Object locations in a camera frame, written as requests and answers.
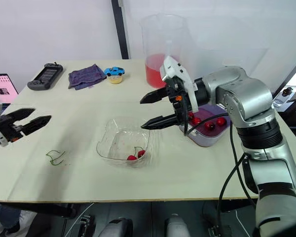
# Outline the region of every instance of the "purple container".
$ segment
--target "purple container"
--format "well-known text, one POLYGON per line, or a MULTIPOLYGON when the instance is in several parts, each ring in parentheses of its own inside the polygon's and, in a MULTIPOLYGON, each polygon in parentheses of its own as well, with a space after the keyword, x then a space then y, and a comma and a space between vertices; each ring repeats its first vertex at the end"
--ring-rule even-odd
MULTIPOLYGON (((194 116, 196 118, 200 118, 202 121, 204 119, 207 119, 211 116, 214 115, 219 115, 226 113, 224 109, 222 109, 220 106, 217 105, 203 105, 200 106, 199 111, 194 113, 194 116)), ((224 116, 226 119, 226 124, 224 126, 218 126, 216 124, 216 121, 218 118, 214 118, 210 120, 215 124, 215 129, 212 131, 209 131, 205 128, 204 124, 200 125, 198 128, 193 130, 188 137, 192 139, 197 145, 202 146, 202 147, 210 147, 214 145, 219 138, 222 136, 224 131, 230 126, 230 118, 229 116, 224 116)), ((189 122, 188 124, 188 130, 192 128, 194 124, 191 124, 189 122)), ((179 126, 180 130, 183 132, 184 131, 184 125, 179 126)))

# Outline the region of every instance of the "white wall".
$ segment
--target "white wall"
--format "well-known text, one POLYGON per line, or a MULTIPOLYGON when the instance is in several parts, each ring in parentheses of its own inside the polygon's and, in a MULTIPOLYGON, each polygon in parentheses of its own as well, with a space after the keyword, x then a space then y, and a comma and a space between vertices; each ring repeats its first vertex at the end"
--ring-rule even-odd
POLYGON ((48 62, 119 58, 110 0, 0 0, 0 73, 18 91, 48 62))
POLYGON ((124 0, 124 6, 132 58, 144 57, 140 19, 172 13, 188 19, 194 43, 215 31, 214 27, 201 27, 203 17, 225 18, 223 23, 234 28, 238 26, 228 20, 230 17, 244 24, 247 32, 224 33, 215 41, 245 44, 251 37, 248 34, 261 39, 268 50, 250 76, 264 81, 273 92, 296 65, 296 0, 124 0))

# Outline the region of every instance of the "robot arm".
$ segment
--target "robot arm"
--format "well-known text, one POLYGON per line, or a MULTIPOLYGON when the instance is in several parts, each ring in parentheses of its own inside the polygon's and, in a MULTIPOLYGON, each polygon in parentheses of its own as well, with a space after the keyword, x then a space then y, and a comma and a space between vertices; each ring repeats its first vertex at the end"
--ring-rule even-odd
POLYGON ((15 142, 23 135, 29 135, 36 130, 44 127, 51 116, 38 117, 24 126, 16 126, 16 121, 27 118, 35 109, 19 109, 7 115, 0 116, 0 145, 6 146, 8 142, 15 142))
POLYGON ((296 164, 272 108, 272 95, 260 80, 240 67, 224 67, 192 81, 184 67, 167 57, 160 68, 166 87, 153 91, 141 104, 169 97, 175 114, 149 120, 142 128, 186 125, 187 111, 206 103, 223 104, 242 141, 245 181, 259 199, 256 227, 270 237, 296 224, 296 164))

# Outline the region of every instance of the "small yellow container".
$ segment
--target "small yellow container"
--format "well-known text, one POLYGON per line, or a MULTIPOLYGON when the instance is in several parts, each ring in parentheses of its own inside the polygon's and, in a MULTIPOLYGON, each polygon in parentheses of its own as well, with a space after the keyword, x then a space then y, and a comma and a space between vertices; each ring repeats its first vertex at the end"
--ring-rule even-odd
POLYGON ((108 79, 112 84, 119 84, 122 82, 123 76, 110 76, 108 79))

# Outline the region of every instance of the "laptop screen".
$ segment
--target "laptop screen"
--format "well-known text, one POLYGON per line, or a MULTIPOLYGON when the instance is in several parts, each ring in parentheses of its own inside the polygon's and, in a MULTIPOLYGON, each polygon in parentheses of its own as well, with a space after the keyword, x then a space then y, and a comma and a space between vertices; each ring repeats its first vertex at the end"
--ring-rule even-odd
POLYGON ((0 103, 11 104, 18 93, 7 74, 0 74, 0 103))

